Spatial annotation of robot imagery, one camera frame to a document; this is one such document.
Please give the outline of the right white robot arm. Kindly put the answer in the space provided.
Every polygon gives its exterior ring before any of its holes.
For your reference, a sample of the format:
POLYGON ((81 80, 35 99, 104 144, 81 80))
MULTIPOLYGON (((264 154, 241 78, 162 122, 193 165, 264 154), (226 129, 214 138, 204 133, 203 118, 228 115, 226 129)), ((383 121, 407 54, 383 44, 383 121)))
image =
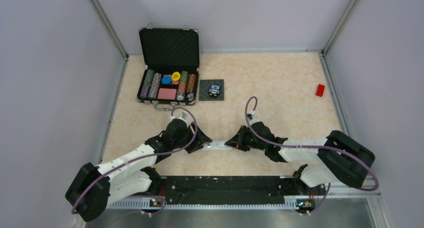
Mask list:
POLYGON ((297 141, 275 136, 261 121, 241 126, 225 145, 241 151, 262 150, 274 162, 303 162, 296 172, 299 177, 293 180, 299 194, 334 182, 361 190, 376 159, 373 152, 339 130, 324 138, 297 141))

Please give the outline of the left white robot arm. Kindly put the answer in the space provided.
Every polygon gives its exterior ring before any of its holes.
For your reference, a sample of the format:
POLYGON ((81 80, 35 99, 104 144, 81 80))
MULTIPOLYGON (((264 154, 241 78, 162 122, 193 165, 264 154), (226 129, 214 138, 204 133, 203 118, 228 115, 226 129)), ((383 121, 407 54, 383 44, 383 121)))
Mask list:
POLYGON ((182 150, 191 153, 210 142, 212 139, 195 122, 172 119, 165 130, 131 152, 107 163, 88 162, 81 166, 65 193, 72 206, 71 213, 91 222, 122 198, 143 192, 156 194, 161 185, 153 165, 173 153, 182 150))

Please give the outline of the white remote control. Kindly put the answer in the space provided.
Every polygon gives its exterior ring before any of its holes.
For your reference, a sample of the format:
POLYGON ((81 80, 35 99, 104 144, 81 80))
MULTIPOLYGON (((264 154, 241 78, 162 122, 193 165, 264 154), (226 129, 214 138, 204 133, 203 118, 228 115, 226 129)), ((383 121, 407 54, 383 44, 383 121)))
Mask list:
POLYGON ((225 141, 212 141, 204 143, 202 150, 205 151, 231 151, 233 147, 225 145, 225 141))

